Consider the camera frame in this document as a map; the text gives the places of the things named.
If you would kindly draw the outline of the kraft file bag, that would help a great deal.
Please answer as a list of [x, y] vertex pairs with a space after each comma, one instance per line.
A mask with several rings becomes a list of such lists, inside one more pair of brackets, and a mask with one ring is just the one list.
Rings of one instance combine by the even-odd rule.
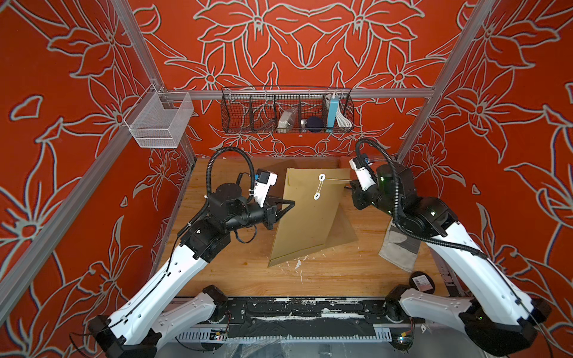
[[346, 186], [349, 169], [288, 168], [283, 199], [295, 201], [277, 226], [269, 266], [324, 250]]
[[292, 158], [274, 159], [270, 164], [262, 166], [263, 169], [278, 174], [285, 179], [288, 168], [294, 169], [338, 169], [339, 161], [336, 158]]
[[340, 204], [337, 208], [333, 225], [327, 236], [325, 248], [329, 249], [356, 241], [358, 241], [357, 234], [355, 233], [343, 206]]

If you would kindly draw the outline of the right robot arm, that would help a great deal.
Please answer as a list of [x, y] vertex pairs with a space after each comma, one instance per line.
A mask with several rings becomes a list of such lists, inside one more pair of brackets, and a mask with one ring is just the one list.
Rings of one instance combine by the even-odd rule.
[[439, 198], [418, 195], [412, 171], [377, 141], [362, 138], [350, 166], [356, 209], [374, 207], [395, 228], [435, 251], [469, 288], [470, 298], [446, 298], [397, 286], [387, 297], [396, 317], [425, 319], [465, 334], [494, 357], [530, 348], [543, 332], [551, 307], [517, 287], [470, 237], [455, 212]]

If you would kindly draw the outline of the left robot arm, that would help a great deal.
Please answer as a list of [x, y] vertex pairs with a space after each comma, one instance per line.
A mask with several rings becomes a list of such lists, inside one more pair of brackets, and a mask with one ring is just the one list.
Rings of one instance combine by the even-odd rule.
[[[214, 164], [228, 152], [240, 155], [249, 167], [246, 194], [238, 180], [217, 188], [212, 185]], [[119, 310], [89, 322], [89, 335], [106, 357], [154, 357], [187, 329], [225, 316], [228, 298], [214, 285], [175, 309], [167, 307], [240, 229], [263, 225], [271, 230], [295, 207], [292, 200], [269, 195], [276, 182], [274, 172], [256, 169], [242, 149], [216, 150], [206, 168], [205, 202], [178, 232], [168, 261]]]

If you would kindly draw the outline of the red plastic tool case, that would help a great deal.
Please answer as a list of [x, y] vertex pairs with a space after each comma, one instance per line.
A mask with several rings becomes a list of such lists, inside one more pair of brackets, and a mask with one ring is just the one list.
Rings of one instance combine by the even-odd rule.
[[340, 157], [339, 168], [340, 169], [350, 169], [355, 170], [356, 165], [354, 164], [355, 157]]

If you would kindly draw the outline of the white grey work glove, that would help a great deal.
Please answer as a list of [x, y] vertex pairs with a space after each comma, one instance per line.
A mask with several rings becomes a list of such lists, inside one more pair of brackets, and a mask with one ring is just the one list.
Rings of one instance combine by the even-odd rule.
[[389, 223], [378, 255], [406, 272], [413, 272], [421, 242], [404, 235], [392, 222]]

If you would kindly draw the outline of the dark blue round object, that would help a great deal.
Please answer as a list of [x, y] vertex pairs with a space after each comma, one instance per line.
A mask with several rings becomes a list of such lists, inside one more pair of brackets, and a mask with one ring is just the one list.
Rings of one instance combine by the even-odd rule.
[[311, 116], [305, 122], [305, 129], [310, 133], [322, 133], [325, 129], [325, 124], [322, 118], [318, 116]]

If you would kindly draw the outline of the white mesh basket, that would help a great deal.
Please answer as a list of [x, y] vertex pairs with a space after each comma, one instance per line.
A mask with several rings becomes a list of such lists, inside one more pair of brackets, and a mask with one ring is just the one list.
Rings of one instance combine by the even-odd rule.
[[174, 101], [162, 99], [156, 92], [141, 98], [125, 123], [140, 148], [175, 149], [194, 113], [188, 94]]

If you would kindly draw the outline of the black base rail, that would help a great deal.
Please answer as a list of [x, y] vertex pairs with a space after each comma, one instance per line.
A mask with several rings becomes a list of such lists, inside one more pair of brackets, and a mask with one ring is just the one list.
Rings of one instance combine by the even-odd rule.
[[376, 297], [233, 297], [228, 312], [231, 338], [370, 338], [405, 321]]

